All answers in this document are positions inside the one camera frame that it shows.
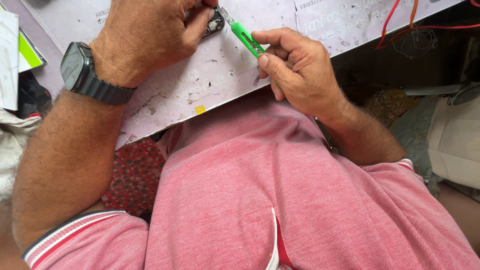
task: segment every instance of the hand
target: hand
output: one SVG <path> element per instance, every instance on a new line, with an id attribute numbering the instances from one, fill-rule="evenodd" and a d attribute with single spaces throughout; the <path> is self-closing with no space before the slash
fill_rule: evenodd
<path id="1" fill-rule="evenodd" d="M 336 82 L 330 56 L 320 42 L 288 27 L 253 32 L 252 37 L 260 44 L 271 45 L 258 58 L 258 64 L 260 77 L 272 78 L 277 100 L 287 97 L 297 110 L 323 123 L 335 121 L 351 109 Z"/>
<path id="2" fill-rule="evenodd" d="M 113 85 L 135 88 L 151 72 L 167 68 L 196 50 L 214 15 L 196 9 L 186 24 L 184 10 L 200 0 L 112 0 L 105 26 L 91 44 L 97 76 Z"/>

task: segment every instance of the hairy forearm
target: hairy forearm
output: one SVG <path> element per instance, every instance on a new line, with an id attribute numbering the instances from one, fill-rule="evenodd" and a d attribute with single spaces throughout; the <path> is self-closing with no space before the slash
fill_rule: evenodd
<path id="1" fill-rule="evenodd" d="M 335 121 L 324 123 L 340 154 L 357 165 L 396 162 L 407 153 L 377 120 L 347 104 Z"/>
<path id="2" fill-rule="evenodd" d="M 95 204 L 112 177 L 124 106 L 65 91 L 31 138 L 13 189 L 20 248 Z"/>

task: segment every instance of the yellow tape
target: yellow tape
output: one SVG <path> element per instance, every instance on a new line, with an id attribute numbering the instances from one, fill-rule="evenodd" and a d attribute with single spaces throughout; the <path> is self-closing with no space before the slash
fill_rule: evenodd
<path id="1" fill-rule="evenodd" d="M 202 105 L 202 106 L 198 106 L 198 107 L 195 108 L 195 111 L 197 111 L 197 115 L 200 115 L 200 114 L 206 112 L 205 106 L 203 106 L 203 105 Z"/>

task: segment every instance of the watch face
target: watch face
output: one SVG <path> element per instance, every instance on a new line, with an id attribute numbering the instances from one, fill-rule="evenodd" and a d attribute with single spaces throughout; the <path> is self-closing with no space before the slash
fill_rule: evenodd
<path id="1" fill-rule="evenodd" d="M 71 43 L 63 57 L 60 66 L 61 76 L 68 90 L 75 85 L 84 65 L 84 59 L 80 54 L 79 48 Z"/>

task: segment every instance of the pink polo shirt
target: pink polo shirt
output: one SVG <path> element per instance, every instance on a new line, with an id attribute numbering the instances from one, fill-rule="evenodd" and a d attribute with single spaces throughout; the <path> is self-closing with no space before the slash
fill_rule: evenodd
<path id="1" fill-rule="evenodd" d="M 480 269 L 409 160 L 359 167 L 267 90 L 171 128 L 150 227 L 77 216 L 24 253 L 56 269 Z"/>

